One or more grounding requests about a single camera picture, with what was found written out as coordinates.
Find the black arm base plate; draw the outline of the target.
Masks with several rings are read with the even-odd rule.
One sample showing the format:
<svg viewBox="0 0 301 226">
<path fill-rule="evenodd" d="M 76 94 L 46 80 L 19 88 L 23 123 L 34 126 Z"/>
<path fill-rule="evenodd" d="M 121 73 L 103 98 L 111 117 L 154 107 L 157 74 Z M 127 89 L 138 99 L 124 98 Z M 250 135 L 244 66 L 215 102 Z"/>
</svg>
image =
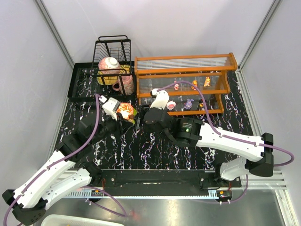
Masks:
<svg viewBox="0 0 301 226">
<path fill-rule="evenodd" d="M 226 181 L 218 178 L 212 170 L 103 169 L 99 175 L 104 182 L 105 188 L 129 184 L 188 184 L 201 188 L 242 187 L 240 178 Z"/>
</svg>

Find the yellow bear toy figure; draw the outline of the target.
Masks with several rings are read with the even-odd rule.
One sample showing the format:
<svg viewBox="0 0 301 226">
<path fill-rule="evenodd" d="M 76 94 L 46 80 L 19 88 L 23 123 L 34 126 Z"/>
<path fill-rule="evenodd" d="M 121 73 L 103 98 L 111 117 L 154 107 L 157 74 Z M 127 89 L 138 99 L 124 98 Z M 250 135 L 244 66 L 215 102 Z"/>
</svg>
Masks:
<svg viewBox="0 0 301 226">
<path fill-rule="evenodd" d="M 192 90 L 196 90 L 196 87 L 198 86 L 197 81 L 196 81 L 196 80 L 193 80 L 193 81 L 192 81 L 192 84 L 193 84 L 193 85 L 191 86 L 191 89 L 192 89 Z"/>
</svg>

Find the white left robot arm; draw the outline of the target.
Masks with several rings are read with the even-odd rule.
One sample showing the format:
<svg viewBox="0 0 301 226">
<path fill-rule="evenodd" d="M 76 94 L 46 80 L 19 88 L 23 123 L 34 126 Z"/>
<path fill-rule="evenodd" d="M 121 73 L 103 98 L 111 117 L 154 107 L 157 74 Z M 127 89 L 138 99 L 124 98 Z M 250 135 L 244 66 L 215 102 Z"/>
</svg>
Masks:
<svg viewBox="0 0 301 226">
<path fill-rule="evenodd" d="M 64 182 L 55 181 L 68 169 L 85 158 L 91 146 L 116 132 L 121 134 L 121 122 L 108 117 L 92 122 L 90 118 L 81 120 L 77 128 L 63 137 L 48 161 L 18 189 L 8 189 L 2 198 L 9 205 L 3 224 L 7 225 L 12 213 L 21 225 L 30 226 L 40 220 L 52 204 L 71 191 L 83 186 L 104 184 L 99 167 L 94 163 L 81 163 L 79 170 Z"/>
</svg>

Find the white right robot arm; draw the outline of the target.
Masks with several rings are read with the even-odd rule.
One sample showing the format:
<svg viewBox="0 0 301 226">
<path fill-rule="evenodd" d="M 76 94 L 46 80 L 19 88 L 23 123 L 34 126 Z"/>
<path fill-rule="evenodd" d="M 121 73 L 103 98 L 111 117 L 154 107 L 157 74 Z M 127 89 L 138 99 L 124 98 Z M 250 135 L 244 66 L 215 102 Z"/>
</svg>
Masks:
<svg viewBox="0 0 301 226">
<path fill-rule="evenodd" d="M 178 147 L 206 147 L 238 155 L 238 158 L 219 164 L 216 177 L 227 181 L 250 173 L 271 177 L 274 170 L 273 136 L 247 136 L 211 126 L 194 118 L 175 118 L 167 110 L 146 107 L 139 116 L 142 125 L 158 132 Z"/>
</svg>

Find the brown rabbit toy figure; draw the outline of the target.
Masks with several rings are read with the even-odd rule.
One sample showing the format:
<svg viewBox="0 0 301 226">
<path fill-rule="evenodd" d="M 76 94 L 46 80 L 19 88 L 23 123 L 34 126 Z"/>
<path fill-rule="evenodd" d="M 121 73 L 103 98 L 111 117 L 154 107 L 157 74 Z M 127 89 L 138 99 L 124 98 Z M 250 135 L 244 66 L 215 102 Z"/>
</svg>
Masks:
<svg viewBox="0 0 301 226">
<path fill-rule="evenodd" d="M 209 87 L 210 86 L 210 77 L 206 77 L 205 82 L 204 82 L 204 87 Z"/>
</svg>

